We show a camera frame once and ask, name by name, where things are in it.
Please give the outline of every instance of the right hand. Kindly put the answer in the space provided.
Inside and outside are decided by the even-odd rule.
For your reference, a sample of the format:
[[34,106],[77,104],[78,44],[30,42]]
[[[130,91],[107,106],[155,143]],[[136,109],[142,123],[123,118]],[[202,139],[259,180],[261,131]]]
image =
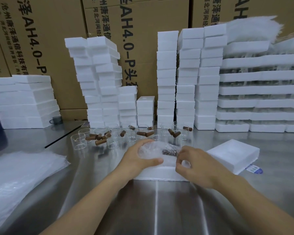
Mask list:
[[[190,163],[191,168],[182,166],[184,160]],[[175,171],[198,186],[212,189],[218,189],[220,184],[235,176],[208,153],[190,146],[182,147],[176,159]]]

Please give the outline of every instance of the stack of foam blocks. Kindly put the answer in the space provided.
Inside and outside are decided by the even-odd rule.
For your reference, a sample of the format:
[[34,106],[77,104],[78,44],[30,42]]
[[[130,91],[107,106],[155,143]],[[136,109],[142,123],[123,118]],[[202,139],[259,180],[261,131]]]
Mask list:
[[137,86],[122,86],[118,95],[120,122],[122,127],[137,126]]
[[149,127],[154,125],[155,97],[141,96],[137,100],[137,120],[138,125],[145,124]]
[[106,37],[67,38],[65,45],[74,59],[90,127],[120,125],[122,68],[118,65],[117,46]]
[[59,116],[50,76],[0,78],[0,122],[4,129],[46,128]]
[[157,124],[170,128],[174,120],[178,31],[158,32]]
[[195,85],[197,84],[204,28],[183,29],[178,39],[179,67],[176,86],[176,121],[178,127],[194,126]]
[[214,130],[216,122],[220,66],[227,45],[226,24],[206,26],[204,46],[195,88],[195,126],[198,130]]

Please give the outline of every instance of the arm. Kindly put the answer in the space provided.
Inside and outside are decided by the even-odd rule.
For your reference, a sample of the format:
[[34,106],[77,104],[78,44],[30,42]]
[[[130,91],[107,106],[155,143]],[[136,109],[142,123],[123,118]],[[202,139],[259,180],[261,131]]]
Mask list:
[[141,140],[130,147],[115,170],[41,235],[93,235],[116,193],[143,169],[163,163],[162,158],[138,157],[138,149],[151,141]]
[[[191,168],[182,166],[183,160],[189,161]],[[294,235],[294,218],[203,150],[184,146],[176,160],[176,172],[199,186],[219,191],[256,234]]]

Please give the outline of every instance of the dark object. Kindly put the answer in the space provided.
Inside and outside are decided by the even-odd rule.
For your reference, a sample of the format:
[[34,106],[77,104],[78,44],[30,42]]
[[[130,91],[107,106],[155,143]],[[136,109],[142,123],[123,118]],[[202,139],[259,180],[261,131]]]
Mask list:
[[140,135],[140,136],[145,136],[146,137],[146,132],[140,132],[140,131],[138,131],[136,134],[137,135]]
[[153,135],[155,132],[154,131],[150,131],[148,133],[145,134],[146,138],[149,137],[150,135]]
[[62,120],[62,116],[55,116],[55,117],[52,117],[52,119],[49,121],[50,124],[54,124],[54,125],[57,125],[57,124],[63,124],[63,120]]
[[191,127],[186,127],[186,126],[183,126],[183,129],[187,129],[189,132],[191,132],[193,130],[193,128]]
[[90,137],[86,137],[85,138],[87,141],[90,141],[90,140],[96,140],[97,139],[97,136],[90,136]]
[[177,136],[179,136],[181,134],[180,131],[176,132],[175,134],[173,134],[173,137],[176,138]]
[[162,150],[162,154],[177,157],[177,151],[176,150]]
[[107,142],[107,140],[106,139],[103,139],[103,140],[96,141],[95,144],[96,144],[96,146],[98,146],[98,145],[103,144],[105,142]]
[[172,129],[168,129],[169,133],[173,136],[174,131]]
[[126,131],[123,130],[123,131],[120,133],[120,136],[121,136],[121,137],[124,137],[125,134],[126,134]]

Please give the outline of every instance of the forearm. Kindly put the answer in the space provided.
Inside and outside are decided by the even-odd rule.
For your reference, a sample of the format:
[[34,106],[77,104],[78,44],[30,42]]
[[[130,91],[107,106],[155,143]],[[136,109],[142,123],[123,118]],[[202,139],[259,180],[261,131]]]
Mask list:
[[93,235],[110,202],[125,183],[121,176],[112,172],[41,234]]
[[255,190],[244,178],[234,176],[220,183],[223,194],[256,234],[294,234],[294,218]]

